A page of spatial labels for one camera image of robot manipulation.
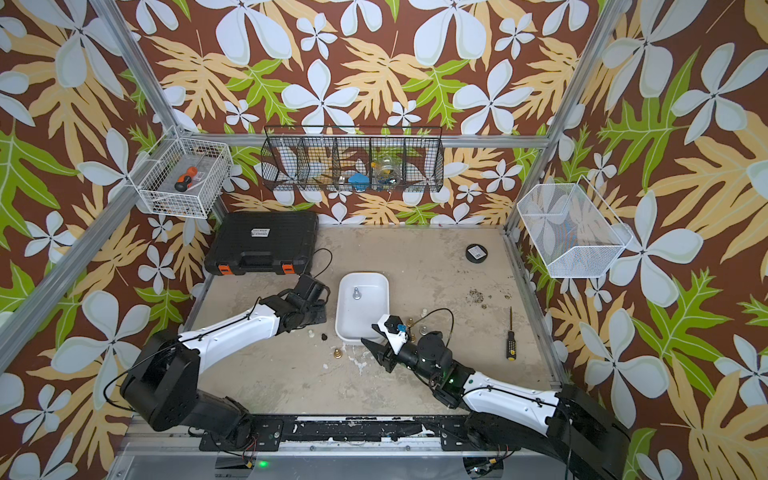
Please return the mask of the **white plastic storage box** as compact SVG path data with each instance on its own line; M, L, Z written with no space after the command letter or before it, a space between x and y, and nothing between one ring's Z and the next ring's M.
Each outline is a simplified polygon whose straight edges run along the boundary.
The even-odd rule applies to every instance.
M353 289L362 293L353 299ZM371 326L389 314L389 281L381 273L353 272L339 284L335 332L346 345L361 345L362 339L377 342Z

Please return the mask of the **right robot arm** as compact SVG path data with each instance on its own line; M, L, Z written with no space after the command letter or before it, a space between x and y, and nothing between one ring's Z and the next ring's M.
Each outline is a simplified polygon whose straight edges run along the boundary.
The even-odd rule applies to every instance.
M469 441L487 450L533 450L562 461L577 479L619 479L629 431L582 389L535 390L504 383L454 359L438 331L412 340L397 316L372 327L361 343L387 372L401 365L419 377L440 403L468 411Z

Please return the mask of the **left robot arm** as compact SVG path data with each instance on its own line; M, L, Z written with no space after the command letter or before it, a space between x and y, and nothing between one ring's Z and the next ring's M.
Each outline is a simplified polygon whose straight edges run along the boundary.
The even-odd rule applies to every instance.
M200 389L201 374L257 342L324 323L329 297L327 285L304 274L294 287L259 297L218 323L154 334L126 370L120 395L155 431L187 426L242 448L255 436L252 414L230 397Z

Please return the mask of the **black tool case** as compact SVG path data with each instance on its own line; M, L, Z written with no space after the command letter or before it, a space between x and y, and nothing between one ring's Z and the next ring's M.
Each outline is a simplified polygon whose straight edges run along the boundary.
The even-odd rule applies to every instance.
M318 228L318 215L310 211L232 212L218 229L204 268L216 276L307 273Z

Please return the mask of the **black round tape disc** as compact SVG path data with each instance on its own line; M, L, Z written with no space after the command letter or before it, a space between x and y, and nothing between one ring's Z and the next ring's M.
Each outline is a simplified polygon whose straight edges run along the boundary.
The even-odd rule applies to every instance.
M465 249L466 259L473 264L481 264L488 258L488 250L480 244L470 244Z

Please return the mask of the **yellow black screwdriver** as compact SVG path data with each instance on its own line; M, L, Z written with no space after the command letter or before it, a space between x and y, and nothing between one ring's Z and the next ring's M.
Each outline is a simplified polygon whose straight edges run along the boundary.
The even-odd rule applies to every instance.
M514 361L517 359L517 343L514 331L514 311L512 307L509 308L508 320L509 328L507 331L505 355L509 361Z

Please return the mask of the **blue object in basket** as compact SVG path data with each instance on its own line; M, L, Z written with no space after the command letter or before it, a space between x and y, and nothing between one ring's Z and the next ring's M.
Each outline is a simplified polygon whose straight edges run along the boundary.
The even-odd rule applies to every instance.
M356 192L364 192L370 186L370 179L365 174L356 173L348 178L347 184Z

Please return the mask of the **clear plastic container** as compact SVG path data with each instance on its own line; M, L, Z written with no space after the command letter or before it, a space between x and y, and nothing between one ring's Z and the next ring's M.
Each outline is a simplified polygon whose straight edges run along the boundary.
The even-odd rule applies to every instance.
M390 155L376 158L372 162L374 180L377 186L394 187L402 177L401 162Z

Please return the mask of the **red black screwdriver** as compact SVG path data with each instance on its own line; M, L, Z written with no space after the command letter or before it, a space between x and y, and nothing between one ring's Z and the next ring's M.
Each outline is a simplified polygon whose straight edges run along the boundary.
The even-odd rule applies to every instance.
M198 168L197 167L189 167L185 171L185 173L182 174L178 178L178 180L174 183L174 189L177 192L180 192L180 193L186 192L190 188L190 186L191 186L193 180L195 179L195 177L197 176L197 174L198 174Z

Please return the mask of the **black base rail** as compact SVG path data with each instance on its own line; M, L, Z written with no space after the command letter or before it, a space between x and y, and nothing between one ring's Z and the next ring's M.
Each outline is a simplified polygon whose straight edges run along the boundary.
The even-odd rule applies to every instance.
M249 453L285 451L290 445L375 446L408 445L418 439L437 443L443 452L489 451L509 454L521 449L507 431L484 431L480 417L464 415L416 416L297 416L254 415L251 432L237 443L211 433L200 436L203 452Z

